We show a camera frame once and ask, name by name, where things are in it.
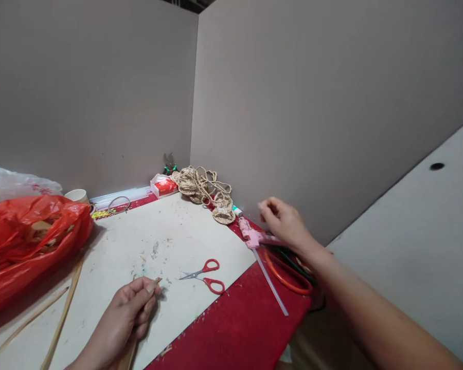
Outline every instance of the rope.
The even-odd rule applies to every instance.
[[[233,200],[230,196],[232,187],[218,181],[218,174],[208,171],[204,167],[192,166],[173,172],[171,179],[179,186],[179,191],[188,196],[195,204],[209,206],[212,204],[213,218],[223,225],[231,224],[235,220]]]

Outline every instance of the paper cup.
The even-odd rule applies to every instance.
[[[75,189],[69,191],[67,194],[64,195],[64,197],[72,201],[78,201],[81,203],[89,204],[89,199],[87,198],[87,193],[84,189]]]

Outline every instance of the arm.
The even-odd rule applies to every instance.
[[[259,209],[271,231],[314,272],[378,368],[463,369],[447,348],[319,244],[296,209],[276,198],[260,203]]]
[[[129,340],[144,337],[156,296],[161,294],[159,281],[142,276],[117,290],[86,347],[66,370],[107,368]]]

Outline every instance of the left hand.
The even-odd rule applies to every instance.
[[[110,365],[125,344],[142,338],[161,289],[142,276],[122,286],[113,296],[91,338],[69,368],[101,369]]]

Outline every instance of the glue gun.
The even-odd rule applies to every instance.
[[[259,247],[259,244],[285,246],[285,243],[277,237],[267,235],[264,231],[254,230],[245,217],[239,217],[238,226],[240,227],[242,236],[247,240],[245,244],[249,249],[256,249]]]

